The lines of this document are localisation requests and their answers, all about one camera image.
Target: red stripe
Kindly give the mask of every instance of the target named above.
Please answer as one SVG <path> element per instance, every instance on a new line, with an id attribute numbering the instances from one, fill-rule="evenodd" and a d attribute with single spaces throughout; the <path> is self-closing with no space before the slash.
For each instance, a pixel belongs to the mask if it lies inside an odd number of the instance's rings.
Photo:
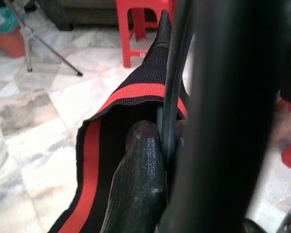
<path id="1" fill-rule="evenodd" d="M 92 122 L 84 139 L 83 189 L 78 205 L 59 233 L 80 232 L 91 211 L 98 183 L 99 135 L 101 119 Z"/>
<path id="2" fill-rule="evenodd" d="M 137 83 L 125 86 L 114 92 L 105 102 L 105 104 L 99 109 L 98 113 L 118 99 L 142 96 L 159 96 L 164 98 L 165 85 L 159 83 Z M 184 114 L 185 118 L 187 118 L 188 112 L 180 98 L 178 99 L 178 109 Z"/>

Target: metal tripod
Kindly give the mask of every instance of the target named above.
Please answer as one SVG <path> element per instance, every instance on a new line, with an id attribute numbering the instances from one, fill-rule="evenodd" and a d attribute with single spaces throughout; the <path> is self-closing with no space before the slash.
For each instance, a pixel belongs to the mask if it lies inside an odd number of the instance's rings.
<path id="1" fill-rule="evenodd" d="M 54 53 L 59 59 L 61 59 L 65 64 L 70 66 L 74 71 L 76 71 L 78 76 L 83 76 L 83 73 L 75 68 L 71 63 L 69 63 L 65 58 L 63 58 L 58 52 L 56 52 L 51 46 L 49 46 L 39 35 L 30 27 L 26 26 L 22 18 L 17 13 L 14 6 L 11 4 L 10 0 L 3 0 L 7 7 L 11 9 L 13 14 L 16 17 L 18 24 L 20 25 L 20 31 L 22 36 L 24 37 L 25 42 L 25 51 L 26 51 L 26 62 L 27 62 L 27 71 L 32 71 L 32 64 L 31 64 L 31 51 L 30 51 L 30 41 L 32 39 L 36 39 L 40 43 L 42 43 L 46 48 L 48 48 L 52 53 Z"/>

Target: red stool leg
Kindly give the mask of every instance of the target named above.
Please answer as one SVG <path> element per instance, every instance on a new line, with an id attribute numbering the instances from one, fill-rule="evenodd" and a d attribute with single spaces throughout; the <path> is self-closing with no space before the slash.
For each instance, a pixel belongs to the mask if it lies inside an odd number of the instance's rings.
<path id="1" fill-rule="evenodd" d="M 136 41 L 146 36 L 146 16 L 143 8 L 133 8 L 132 19 L 134 21 L 134 31 Z"/>
<path id="2" fill-rule="evenodd" d="M 130 68 L 130 45 L 127 10 L 117 6 L 118 25 L 122 41 L 123 66 Z"/>

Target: foot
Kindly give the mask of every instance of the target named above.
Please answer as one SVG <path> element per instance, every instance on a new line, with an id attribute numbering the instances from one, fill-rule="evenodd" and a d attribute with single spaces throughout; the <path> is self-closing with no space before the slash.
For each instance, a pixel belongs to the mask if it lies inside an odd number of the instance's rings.
<path id="1" fill-rule="evenodd" d="M 279 140 L 291 135 L 291 111 L 282 122 L 280 122 L 272 132 L 272 141 L 278 142 Z"/>

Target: red plastic stool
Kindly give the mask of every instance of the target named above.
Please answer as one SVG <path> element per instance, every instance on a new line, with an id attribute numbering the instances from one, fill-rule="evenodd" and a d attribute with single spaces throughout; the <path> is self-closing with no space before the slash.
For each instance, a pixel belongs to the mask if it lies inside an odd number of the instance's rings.
<path id="1" fill-rule="evenodd" d="M 135 33 L 136 40 L 146 36 L 146 28 L 157 28 L 162 10 L 167 10 L 171 20 L 174 15 L 175 0 L 116 0 L 117 17 L 122 41 L 123 65 L 130 68 L 130 57 L 144 57 L 147 50 L 131 50 L 129 41 Z M 151 9 L 156 14 L 157 22 L 146 22 L 145 8 Z M 134 27 L 129 33 L 128 11 L 132 11 Z"/>

